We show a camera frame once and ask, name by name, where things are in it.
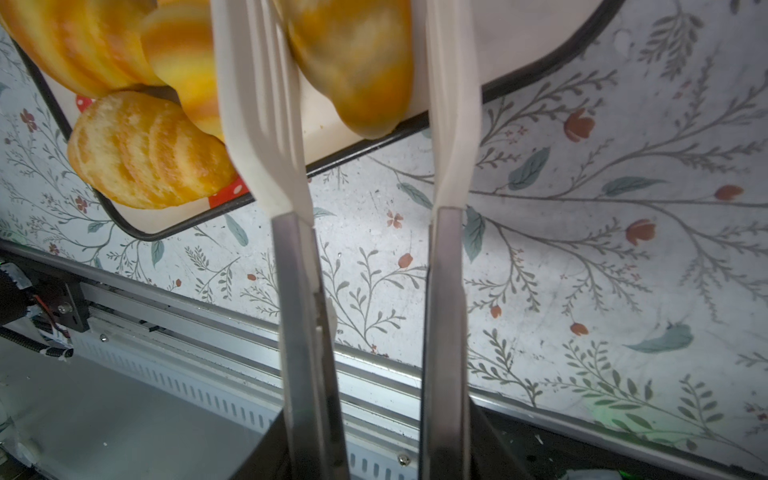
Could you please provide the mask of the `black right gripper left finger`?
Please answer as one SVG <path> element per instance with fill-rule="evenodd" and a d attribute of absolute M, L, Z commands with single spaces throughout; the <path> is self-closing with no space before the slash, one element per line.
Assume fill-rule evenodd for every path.
<path fill-rule="evenodd" d="M 290 480 L 291 459 L 284 413 L 280 412 L 231 480 Z"/>

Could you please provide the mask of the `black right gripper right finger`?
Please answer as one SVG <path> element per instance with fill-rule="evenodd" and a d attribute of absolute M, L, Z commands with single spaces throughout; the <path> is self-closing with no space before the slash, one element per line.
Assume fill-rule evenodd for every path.
<path fill-rule="evenodd" d="M 521 461 L 494 431 L 482 409 L 473 401 L 470 412 L 470 459 L 472 480 L 532 479 Z"/>

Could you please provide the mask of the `steel tongs with cream tips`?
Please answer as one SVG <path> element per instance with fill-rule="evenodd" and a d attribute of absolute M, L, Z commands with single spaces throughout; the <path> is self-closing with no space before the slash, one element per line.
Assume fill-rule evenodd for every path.
<path fill-rule="evenodd" d="M 334 340 L 357 350 L 398 340 L 422 361 L 433 412 L 423 449 L 455 451 L 471 479 L 464 291 L 465 209 L 481 133 L 481 82 L 467 1 L 409 1 L 414 84 L 406 116 L 428 114 L 427 191 L 371 170 L 342 188 L 311 183 L 311 154 L 351 131 L 297 65 L 275 1 L 211 5 L 224 142 L 271 228 L 289 453 L 304 479 L 346 479 L 334 445 Z"/>

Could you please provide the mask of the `striped long roll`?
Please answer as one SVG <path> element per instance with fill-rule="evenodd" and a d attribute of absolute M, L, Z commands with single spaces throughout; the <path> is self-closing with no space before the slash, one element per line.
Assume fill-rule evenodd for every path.
<path fill-rule="evenodd" d="M 364 139 L 405 118 L 414 84 L 409 1 L 275 1 L 292 55 L 307 81 Z"/>

